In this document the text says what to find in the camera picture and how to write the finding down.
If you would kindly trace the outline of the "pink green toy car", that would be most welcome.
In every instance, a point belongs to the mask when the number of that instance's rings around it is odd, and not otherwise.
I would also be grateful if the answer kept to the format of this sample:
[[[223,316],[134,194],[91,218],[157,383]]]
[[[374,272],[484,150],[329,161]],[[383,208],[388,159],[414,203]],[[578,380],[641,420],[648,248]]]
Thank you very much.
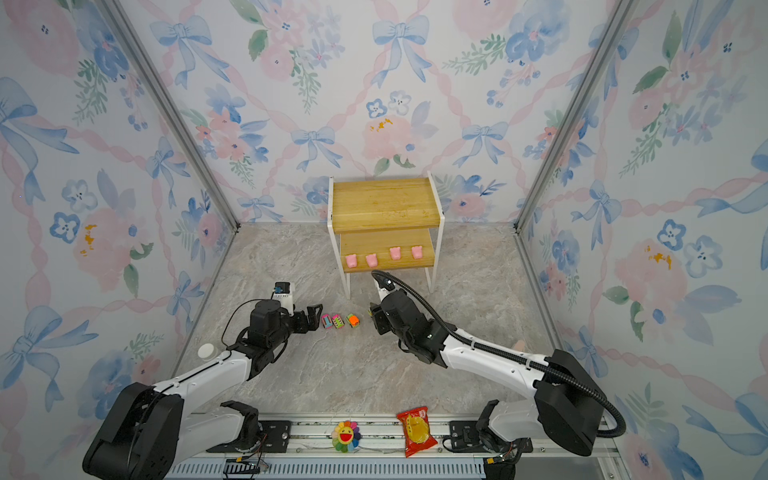
[[[334,327],[336,329],[341,329],[345,325],[344,318],[342,316],[338,315],[338,314],[334,314],[331,317],[331,320],[332,320],[332,323],[333,323],[333,325],[334,325]]]

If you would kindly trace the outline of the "green orange mixer toy truck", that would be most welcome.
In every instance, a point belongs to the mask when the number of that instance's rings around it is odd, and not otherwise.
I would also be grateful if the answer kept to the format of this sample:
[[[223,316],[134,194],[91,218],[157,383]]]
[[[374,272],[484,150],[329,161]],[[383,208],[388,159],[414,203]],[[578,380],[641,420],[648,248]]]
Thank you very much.
[[[352,328],[356,328],[360,325],[360,319],[354,314],[349,314],[346,317],[346,320]]]

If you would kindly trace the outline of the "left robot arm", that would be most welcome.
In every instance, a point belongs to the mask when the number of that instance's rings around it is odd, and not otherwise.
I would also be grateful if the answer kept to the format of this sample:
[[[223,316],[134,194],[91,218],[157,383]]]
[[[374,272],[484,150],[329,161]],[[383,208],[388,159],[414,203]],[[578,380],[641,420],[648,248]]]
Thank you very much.
[[[256,451],[267,437],[257,408],[229,400],[198,410],[275,363],[292,335],[319,328],[322,313],[320,304],[295,310],[287,298],[258,300],[249,325],[217,357],[170,380],[125,387],[86,451],[83,471],[99,479],[162,479],[214,447]]]

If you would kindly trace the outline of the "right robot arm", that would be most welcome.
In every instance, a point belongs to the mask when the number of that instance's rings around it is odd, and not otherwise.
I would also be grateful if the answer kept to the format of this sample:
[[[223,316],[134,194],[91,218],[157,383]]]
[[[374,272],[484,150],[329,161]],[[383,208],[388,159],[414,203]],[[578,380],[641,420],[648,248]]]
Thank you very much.
[[[484,407],[475,430],[485,450],[519,451],[522,441],[545,436],[569,453],[589,456],[596,439],[625,434],[624,416],[572,354],[531,354],[483,342],[440,320],[421,297],[402,289],[378,293],[380,301],[371,307],[376,329],[395,334],[402,351],[520,395],[517,402],[491,400]]]

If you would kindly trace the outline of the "white cap bottle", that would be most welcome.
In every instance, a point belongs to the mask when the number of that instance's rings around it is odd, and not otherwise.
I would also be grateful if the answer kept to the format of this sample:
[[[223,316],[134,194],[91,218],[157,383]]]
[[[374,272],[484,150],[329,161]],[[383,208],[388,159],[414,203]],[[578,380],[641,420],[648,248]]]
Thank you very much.
[[[218,350],[212,343],[202,344],[197,350],[198,358],[203,361],[210,361],[215,358],[217,354]]]

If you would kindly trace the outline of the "red snack bag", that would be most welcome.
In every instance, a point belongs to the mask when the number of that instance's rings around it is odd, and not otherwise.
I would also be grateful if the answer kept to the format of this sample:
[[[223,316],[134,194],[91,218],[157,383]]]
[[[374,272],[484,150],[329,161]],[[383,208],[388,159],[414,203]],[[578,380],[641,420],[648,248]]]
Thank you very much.
[[[438,442],[431,433],[426,406],[398,413],[396,418],[403,427],[406,458],[437,446]]]

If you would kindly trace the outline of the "rainbow smiling flower toy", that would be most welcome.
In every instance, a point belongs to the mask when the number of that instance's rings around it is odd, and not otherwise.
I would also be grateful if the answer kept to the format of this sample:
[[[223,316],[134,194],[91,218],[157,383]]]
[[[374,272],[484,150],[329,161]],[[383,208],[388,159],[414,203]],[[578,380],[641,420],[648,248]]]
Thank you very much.
[[[331,434],[333,448],[341,453],[350,453],[356,450],[361,438],[358,423],[351,420],[338,423]]]

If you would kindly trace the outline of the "wooden two-tier shelf white frame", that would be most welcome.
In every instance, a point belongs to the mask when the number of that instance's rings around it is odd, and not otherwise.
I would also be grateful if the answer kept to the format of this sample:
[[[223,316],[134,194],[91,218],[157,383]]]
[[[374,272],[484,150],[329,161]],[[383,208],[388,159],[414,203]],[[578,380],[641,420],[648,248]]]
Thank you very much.
[[[375,269],[366,256],[375,253],[381,270],[422,269],[428,291],[436,287],[445,215],[432,174],[425,177],[338,182],[328,189],[327,229],[342,291],[351,296],[351,276]],[[411,248],[423,247],[414,259]],[[399,246],[402,258],[393,261],[389,249]],[[345,256],[356,254],[358,266],[349,269]]]

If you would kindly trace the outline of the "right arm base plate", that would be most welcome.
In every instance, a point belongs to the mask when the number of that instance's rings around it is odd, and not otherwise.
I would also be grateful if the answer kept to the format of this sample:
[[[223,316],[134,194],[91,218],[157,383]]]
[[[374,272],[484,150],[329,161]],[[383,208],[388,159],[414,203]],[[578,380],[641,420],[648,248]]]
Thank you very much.
[[[504,440],[489,427],[479,429],[477,421],[454,420],[449,422],[449,434],[443,438],[443,447],[454,453],[512,454],[532,453],[530,438]]]

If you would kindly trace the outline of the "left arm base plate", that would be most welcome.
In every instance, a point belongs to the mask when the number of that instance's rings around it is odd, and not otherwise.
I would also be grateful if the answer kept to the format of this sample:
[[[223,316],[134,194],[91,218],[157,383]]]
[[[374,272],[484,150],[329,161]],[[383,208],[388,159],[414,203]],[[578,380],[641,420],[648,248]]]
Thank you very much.
[[[237,437],[206,450],[207,453],[285,453],[292,423],[287,420],[246,422]]]

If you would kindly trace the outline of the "aluminium front rail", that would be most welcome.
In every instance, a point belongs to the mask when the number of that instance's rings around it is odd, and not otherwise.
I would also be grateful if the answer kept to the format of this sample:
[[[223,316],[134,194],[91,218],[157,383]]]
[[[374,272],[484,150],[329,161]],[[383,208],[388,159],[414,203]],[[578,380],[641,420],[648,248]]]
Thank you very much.
[[[449,422],[472,421],[436,415],[432,434],[438,444],[405,457],[401,423],[393,416],[357,419],[329,415],[270,416],[261,421],[292,423],[285,453],[198,453],[162,479],[627,479],[630,474],[615,445],[599,441],[590,457],[566,452],[553,442],[532,439],[532,453],[454,453],[443,447]],[[362,438],[350,453],[336,451],[336,425],[358,423]]]

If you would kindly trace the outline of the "left aluminium corner post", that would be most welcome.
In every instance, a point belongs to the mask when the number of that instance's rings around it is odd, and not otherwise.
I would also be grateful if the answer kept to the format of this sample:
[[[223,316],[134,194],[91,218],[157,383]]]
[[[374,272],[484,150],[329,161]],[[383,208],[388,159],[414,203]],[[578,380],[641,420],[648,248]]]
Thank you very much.
[[[200,177],[213,203],[223,214],[229,228],[237,232],[240,222],[235,218],[232,208],[216,182],[213,171],[199,152],[191,131],[185,125],[180,110],[168,88],[164,85],[159,71],[131,24],[127,13],[119,1],[96,1],[95,4],[125,48],[127,56],[137,68],[142,80],[146,82],[155,106],[159,109],[162,118],[166,121],[170,131]]]

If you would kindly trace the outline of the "aluminium corner post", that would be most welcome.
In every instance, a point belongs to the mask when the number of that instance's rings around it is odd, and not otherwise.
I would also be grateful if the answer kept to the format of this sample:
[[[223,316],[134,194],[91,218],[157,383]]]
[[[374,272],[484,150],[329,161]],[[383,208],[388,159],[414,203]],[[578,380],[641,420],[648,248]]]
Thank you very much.
[[[615,53],[620,37],[625,31],[626,24],[635,7],[636,2],[632,0],[620,0],[615,3],[614,9],[607,19],[605,28],[598,38],[599,42],[597,48],[594,50],[584,71],[583,79],[575,90],[568,108],[565,110],[563,123],[553,140],[552,147],[545,156],[541,168],[535,176],[533,185],[526,197],[525,204],[520,211],[520,215],[514,223],[517,236],[522,236],[528,225],[532,222],[537,202],[545,190],[548,179],[557,167],[566,144],[576,130],[581,115],[591,101],[596,88],[596,83],[606,69],[609,58]]]
[[[166,121],[170,131],[200,177],[213,203],[223,214],[229,228],[237,232],[240,222],[235,218],[232,208],[216,182],[213,171],[199,152],[191,131],[185,125],[180,110],[168,88],[164,85],[159,71],[131,24],[127,13],[119,1],[96,1],[95,4],[125,48],[127,56],[137,68],[142,80],[146,82],[155,106],[159,109],[162,118]]]

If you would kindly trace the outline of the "right aluminium corner post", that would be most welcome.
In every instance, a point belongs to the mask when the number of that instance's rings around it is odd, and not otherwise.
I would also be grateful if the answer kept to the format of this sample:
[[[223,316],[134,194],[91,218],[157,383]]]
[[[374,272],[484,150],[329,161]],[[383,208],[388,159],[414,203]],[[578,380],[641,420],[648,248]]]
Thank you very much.
[[[597,48],[594,50],[584,71],[583,79],[575,90],[568,108],[565,110],[563,123],[553,140],[552,147],[545,156],[541,168],[535,176],[533,185],[526,197],[525,204],[520,211],[520,215],[514,223],[517,236],[522,236],[528,225],[532,222],[537,202],[545,190],[548,179],[557,167],[566,144],[576,130],[581,115],[591,101],[596,88],[596,83],[606,69],[609,58],[615,53],[620,37],[625,31],[626,24],[635,7],[636,2],[632,0],[620,0],[615,3],[614,9],[607,19],[605,28],[598,38],[599,42]]]

